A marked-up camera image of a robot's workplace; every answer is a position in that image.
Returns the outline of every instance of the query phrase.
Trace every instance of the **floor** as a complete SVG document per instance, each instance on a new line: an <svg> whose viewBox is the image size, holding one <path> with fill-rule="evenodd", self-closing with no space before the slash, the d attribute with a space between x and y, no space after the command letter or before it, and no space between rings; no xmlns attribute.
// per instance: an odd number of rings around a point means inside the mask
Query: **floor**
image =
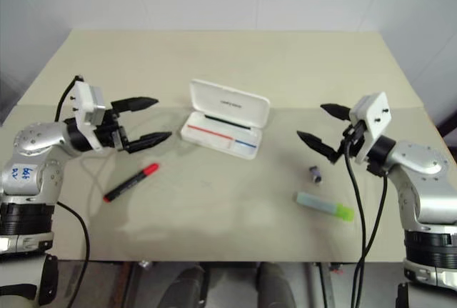
<svg viewBox="0 0 457 308"><path fill-rule="evenodd" d="M136 267L135 290L125 308L155 308L166 288L184 269L194 263L167 262L155 264L148 270ZM308 263L279 263L289 280L298 308L323 307L321 283L318 269ZM119 288L120 264L91 262L74 308L79 307L122 307L113 304ZM332 273L333 293L336 308L347 308L350 303L354 265L343 265L341 271ZM81 262L59 263L59 290L57 298L47 307L65 307L74 289ZM395 307L396 288L404 282L401 263L370 263L366 265L363 283L362 307ZM208 308L255 308L255 269L218 268L211 270Z"/></svg>

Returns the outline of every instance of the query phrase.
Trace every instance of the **label on robot arm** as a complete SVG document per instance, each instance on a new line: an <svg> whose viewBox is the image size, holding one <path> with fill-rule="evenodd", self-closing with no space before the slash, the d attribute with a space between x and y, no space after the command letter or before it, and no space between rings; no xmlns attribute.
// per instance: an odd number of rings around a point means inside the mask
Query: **label on robot arm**
<svg viewBox="0 0 457 308"><path fill-rule="evenodd" d="M10 172L12 184L19 187L30 184L36 178L36 164L13 164Z"/></svg>

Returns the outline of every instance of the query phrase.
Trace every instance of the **red line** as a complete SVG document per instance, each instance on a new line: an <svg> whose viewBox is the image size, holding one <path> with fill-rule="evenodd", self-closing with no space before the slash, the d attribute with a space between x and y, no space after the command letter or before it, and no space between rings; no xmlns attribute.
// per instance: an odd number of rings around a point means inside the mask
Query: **red line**
<svg viewBox="0 0 457 308"><path fill-rule="evenodd" d="M197 129L197 130L199 130L199 131L205 131L206 133L209 133L209 134L213 134L213 135L217 135L217 136L222 136L223 138L226 138L226 139L234 140L234 138L232 138L231 136L219 134L219 133L216 133L216 132L214 132L214 131L210 131L209 129L204 129L204 128L200 128L200 127L197 127L197 126L192 126L191 124L188 124L187 127L193 128L193 129Z"/></svg>

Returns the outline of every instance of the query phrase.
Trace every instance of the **white pen case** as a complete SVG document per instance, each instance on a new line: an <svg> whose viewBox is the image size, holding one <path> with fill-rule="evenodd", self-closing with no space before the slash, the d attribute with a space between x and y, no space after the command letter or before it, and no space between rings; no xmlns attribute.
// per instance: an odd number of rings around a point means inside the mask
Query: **white pen case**
<svg viewBox="0 0 457 308"><path fill-rule="evenodd" d="M189 142L245 159L254 159L268 120L270 101L200 79L191 81L195 109L181 129Z"/></svg>

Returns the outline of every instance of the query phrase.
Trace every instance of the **blue line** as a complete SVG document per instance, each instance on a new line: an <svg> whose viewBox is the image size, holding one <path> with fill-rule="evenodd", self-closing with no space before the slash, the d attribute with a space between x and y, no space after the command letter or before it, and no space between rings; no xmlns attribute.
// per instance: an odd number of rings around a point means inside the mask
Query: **blue line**
<svg viewBox="0 0 457 308"><path fill-rule="evenodd" d="M253 147L254 149L257 148L256 145L248 144L247 142L244 142L244 141L241 141L241 140L235 140L235 142L238 142L239 144L243 144L243 145L246 145L246 146L249 146L249 147Z"/></svg>

